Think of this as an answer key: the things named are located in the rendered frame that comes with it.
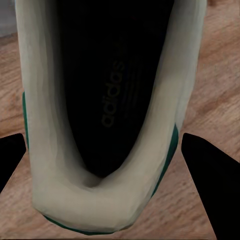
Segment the gym shoe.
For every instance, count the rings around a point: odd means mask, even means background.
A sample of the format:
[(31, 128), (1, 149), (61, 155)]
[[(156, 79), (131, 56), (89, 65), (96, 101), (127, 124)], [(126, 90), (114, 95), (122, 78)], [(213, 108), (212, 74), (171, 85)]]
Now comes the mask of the gym shoe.
[(131, 227), (178, 146), (207, 0), (15, 0), (31, 206)]

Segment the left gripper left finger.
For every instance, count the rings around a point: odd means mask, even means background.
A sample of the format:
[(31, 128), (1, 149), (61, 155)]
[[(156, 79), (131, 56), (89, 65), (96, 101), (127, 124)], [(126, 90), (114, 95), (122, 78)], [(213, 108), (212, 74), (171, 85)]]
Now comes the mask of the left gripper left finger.
[(26, 152), (21, 133), (0, 138), (0, 193)]

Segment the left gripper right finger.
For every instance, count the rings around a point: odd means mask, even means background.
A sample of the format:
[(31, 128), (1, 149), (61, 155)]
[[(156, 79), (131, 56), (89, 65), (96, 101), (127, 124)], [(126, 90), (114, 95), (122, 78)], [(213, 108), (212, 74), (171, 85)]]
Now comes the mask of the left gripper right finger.
[(217, 240), (240, 240), (240, 163), (189, 133), (181, 151)]

